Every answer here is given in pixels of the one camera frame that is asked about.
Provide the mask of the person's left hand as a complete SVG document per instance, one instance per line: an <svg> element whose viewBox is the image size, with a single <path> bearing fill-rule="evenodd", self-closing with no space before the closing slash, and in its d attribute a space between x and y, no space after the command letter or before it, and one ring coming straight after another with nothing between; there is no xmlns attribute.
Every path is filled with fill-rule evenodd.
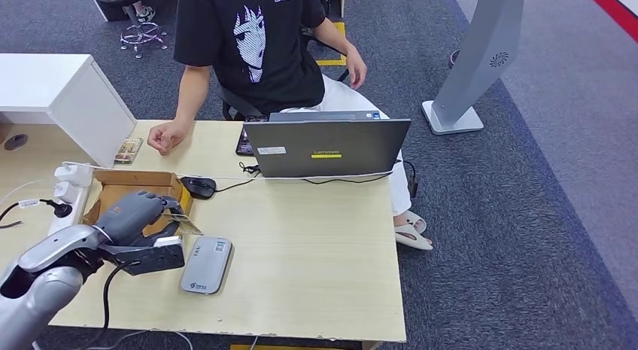
<svg viewBox="0 0 638 350"><path fill-rule="evenodd" d="M358 90L366 80L367 66L358 49L350 44L346 50L346 66L349 71L350 88Z"/></svg>

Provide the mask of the person's right hand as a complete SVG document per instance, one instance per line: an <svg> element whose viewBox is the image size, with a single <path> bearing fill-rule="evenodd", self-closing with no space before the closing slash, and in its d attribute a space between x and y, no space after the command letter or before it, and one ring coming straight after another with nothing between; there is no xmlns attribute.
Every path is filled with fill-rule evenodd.
<svg viewBox="0 0 638 350"><path fill-rule="evenodd" d="M165 156L187 137L192 127L192 121L171 120L161 123L150 129L146 142L160 155Z"/></svg>

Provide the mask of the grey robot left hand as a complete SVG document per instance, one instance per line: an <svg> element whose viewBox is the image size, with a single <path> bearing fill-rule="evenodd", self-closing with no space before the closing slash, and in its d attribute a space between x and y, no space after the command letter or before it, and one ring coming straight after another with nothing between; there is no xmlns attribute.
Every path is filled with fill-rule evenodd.
<svg viewBox="0 0 638 350"><path fill-rule="evenodd" d="M158 233L143 234L144 229L159 220L166 210L173 215L184 213L173 197L147 191L128 193L99 215L93 227L105 234L110 245L153 247L156 240L173 236L178 229L178 223L171 220Z"/></svg>

